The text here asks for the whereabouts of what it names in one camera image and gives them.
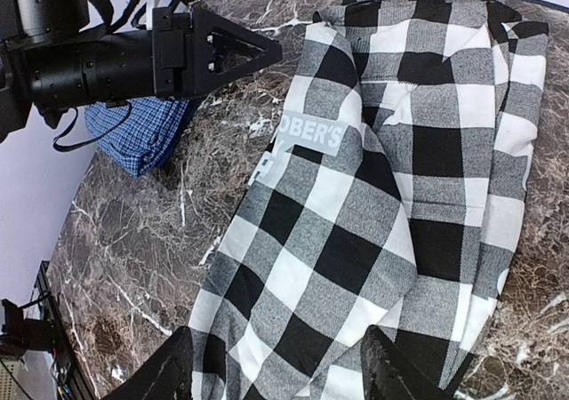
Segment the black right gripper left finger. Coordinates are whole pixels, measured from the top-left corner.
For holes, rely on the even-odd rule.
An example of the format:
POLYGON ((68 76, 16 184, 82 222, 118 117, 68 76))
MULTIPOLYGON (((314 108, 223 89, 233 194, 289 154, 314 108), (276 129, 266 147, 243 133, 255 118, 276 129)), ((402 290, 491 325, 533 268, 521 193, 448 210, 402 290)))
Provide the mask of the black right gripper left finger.
POLYGON ((192 370, 191 330, 181 326, 104 400, 190 400, 192 370))

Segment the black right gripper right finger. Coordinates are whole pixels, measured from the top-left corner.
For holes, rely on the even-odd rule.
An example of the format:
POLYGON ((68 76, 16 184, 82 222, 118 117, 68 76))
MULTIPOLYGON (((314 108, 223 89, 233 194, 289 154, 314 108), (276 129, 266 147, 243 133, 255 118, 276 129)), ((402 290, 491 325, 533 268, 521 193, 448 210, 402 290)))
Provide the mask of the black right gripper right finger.
POLYGON ((453 399, 432 384, 378 326, 367 328, 360 354, 365 399, 453 399))

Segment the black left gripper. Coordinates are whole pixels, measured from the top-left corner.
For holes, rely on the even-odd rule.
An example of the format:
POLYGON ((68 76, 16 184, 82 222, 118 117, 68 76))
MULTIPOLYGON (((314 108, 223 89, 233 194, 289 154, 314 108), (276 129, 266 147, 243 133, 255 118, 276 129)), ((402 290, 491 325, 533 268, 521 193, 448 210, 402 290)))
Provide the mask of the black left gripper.
POLYGON ((1 18, 1 137, 23 129, 37 108, 56 128, 70 109, 135 98, 205 96, 283 58, 281 44, 204 7, 153 12, 150 31, 82 43, 13 49, 14 16, 1 18))

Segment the black white plaid shirt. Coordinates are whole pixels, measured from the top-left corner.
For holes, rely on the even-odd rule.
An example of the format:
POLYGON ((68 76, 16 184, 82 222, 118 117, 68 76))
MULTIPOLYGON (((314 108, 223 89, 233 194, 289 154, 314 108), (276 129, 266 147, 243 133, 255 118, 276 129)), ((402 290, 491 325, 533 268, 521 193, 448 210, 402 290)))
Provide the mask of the black white plaid shirt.
POLYGON ((195 399, 362 399, 378 326, 454 395, 517 248, 549 28, 503 0, 314 14, 197 295, 195 399))

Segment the folded blue checked shirt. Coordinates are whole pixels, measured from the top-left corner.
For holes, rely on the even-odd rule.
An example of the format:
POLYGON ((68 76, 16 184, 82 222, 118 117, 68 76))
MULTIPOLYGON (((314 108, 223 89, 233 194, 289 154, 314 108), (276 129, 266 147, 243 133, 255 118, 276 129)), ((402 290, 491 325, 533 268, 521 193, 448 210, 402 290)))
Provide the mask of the folded blue checked shirt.
POLYGON ((135 99, 132 107, 85 109, 87 130, 99 148, 135 178, 163 166, 173 155, 200 100, 135 99))

